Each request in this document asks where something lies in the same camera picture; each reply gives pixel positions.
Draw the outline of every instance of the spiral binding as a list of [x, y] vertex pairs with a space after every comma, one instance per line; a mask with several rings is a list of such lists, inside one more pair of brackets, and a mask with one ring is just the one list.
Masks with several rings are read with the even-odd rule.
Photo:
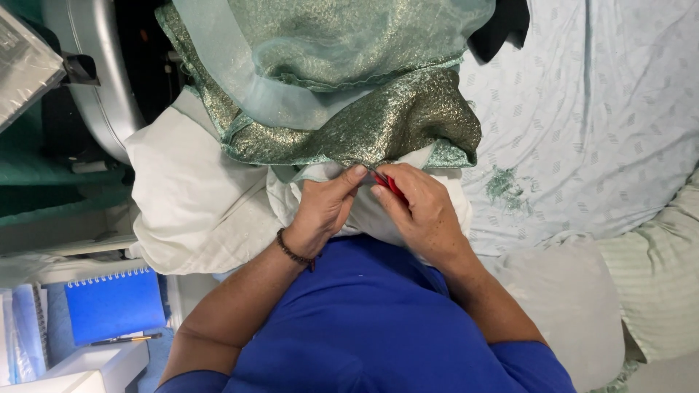
[[86, 278], [83, 280], [70, 280], [68, 281], [68, 288], [79, 287], [82, 285], [90, 285], [94, 283], [99, 283], [100, 281], [105, 283], [107, 280], [118, 280], [119, 278], [126, 278], [131, 276], [138, 276], [139, 274], [149, 273], [150, 268], [141, 267], [131, 270], [124, 270], [117, 273], [105, 274], [102, 276], [97, 276], [93, 278]]

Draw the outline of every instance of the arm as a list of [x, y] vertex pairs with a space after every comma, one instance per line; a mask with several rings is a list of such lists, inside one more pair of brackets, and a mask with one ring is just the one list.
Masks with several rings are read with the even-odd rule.
[[442, 272], [452, 299], [475, 321], [486, 342], [546, 344], [534, 322], [476, 257], [461, 233], [446, 187], [408, 164], [379, 170], [396, 181], [410, 205], [380, 185], [371, 191], [410, 248]]
[[[313, 258], [349, 215], [366, 168], [355, 166], [324, 183], [304, 182], [301, 204], [282, 239], [296, 255]], [[231, 274], [194, 308], [177, 331], [160, 380], [194, 370], [230, 375], [243, 347], [306, 266], [272, 243]]]

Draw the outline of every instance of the bed sheet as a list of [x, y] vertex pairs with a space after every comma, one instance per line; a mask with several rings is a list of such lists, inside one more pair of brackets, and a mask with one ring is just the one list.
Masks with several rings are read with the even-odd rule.
[[[459, 88], [482, 123], [462, 183], [479, 255], [561, 231], [617, 236], [652, 218], [699, 159], [699, 5], [691, 0], [530, 0], [521, 50], [467, 52]], [[491, 200], [512, 169], [523, 208]]]

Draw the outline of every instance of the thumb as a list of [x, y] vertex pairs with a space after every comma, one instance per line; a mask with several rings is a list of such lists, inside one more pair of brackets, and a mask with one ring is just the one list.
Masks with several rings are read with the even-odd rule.
[[397, 226], [412, 220], [408, 207], [391, 190], [382, 185], [375, 185], [371, 187], [371, 192]]
[[349, 194], [367, 174], [367, 169], [364, 165], [355, 165], [352, 168], [345, 169], [337, 178], [330, 180], [332, 182], [332, 192], [335, 197], [343, 199]]

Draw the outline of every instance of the hand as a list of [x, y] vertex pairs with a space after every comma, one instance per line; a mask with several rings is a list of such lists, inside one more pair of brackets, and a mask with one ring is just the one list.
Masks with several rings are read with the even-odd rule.
[[410, 202], [406, 206], [381, 185], [371, 187], [408, 247], [440, 270], [463, 260], [470, 245], [461, 233], [447, 188], [409, 164], [386, 164], [377, 170], [392, 177]]
[[366, 174], [364, 166], [356, 165], [333, 180], [304, 180], [298, 211], [284, 230], [284, 244], [300, 257], [316, 257], [347, 221], [359, 182]]

